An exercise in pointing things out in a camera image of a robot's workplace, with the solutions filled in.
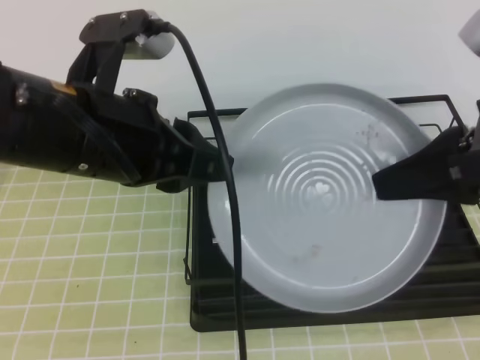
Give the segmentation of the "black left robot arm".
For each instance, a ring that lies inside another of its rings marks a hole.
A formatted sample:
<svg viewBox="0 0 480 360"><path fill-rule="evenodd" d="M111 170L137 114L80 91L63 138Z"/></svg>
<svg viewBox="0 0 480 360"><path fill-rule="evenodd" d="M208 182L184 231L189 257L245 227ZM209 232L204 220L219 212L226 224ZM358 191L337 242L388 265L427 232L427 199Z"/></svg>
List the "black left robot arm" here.
<svg viewBox="0 0 480 360"><path fill-rule="evenodd" d="M135 88L117 95L2 66L1 161L167 193L224 181L217 147L157 105Z"/></svg>

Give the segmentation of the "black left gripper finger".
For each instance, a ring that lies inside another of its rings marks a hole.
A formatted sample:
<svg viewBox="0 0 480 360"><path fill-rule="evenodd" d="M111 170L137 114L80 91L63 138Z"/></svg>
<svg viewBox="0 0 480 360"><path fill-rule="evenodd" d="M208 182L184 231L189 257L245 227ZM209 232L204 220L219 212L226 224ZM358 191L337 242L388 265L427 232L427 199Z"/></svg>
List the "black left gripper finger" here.
<svg viewBox="0 0 480 360"><path fill-rule="evenodd" d="M173 129L178 134L172 145L175 178L182 184L225 182L227 177L218 147L188 121L176 118Z"/></svg>

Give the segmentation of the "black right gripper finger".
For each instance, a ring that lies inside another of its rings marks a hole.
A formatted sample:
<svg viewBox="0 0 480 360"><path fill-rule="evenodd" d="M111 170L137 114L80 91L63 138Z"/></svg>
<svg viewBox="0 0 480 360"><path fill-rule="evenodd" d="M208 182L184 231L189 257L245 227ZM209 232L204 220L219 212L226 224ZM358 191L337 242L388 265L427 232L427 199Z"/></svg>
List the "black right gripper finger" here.
<svg viewBox="0 0 480 360"><path fill-rule="evenodd" d="M372 176L379 200L471 201L471 182L461 161L471 148L471 134L463 127L444 130L415 154Z"/></svg>

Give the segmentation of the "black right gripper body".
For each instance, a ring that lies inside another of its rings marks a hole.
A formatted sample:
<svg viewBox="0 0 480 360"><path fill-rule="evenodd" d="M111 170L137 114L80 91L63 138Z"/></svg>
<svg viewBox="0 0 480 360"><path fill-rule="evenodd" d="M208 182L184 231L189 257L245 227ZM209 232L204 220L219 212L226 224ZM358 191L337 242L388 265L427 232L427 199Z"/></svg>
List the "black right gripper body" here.
<svg viewBox="0 0 480 360"><path fill-rule="evenodd" d="M479 205L479 120L463 132L455 153L448 159L456 202Z"/></svg>

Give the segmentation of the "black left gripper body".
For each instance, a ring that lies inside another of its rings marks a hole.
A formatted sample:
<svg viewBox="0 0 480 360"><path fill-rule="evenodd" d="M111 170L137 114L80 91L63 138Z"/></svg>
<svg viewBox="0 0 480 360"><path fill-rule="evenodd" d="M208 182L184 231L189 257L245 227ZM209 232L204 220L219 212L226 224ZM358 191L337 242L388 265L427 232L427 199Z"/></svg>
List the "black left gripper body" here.
<svg viewBox="0 0 480 360"><path fill-rule="evenodd" d="M185 190L193 160L193 126L158 113L158 98L126 88L122 96L78 88L77 103L116 141L139 173L130 187L157 185L159 190Z"/></svg>

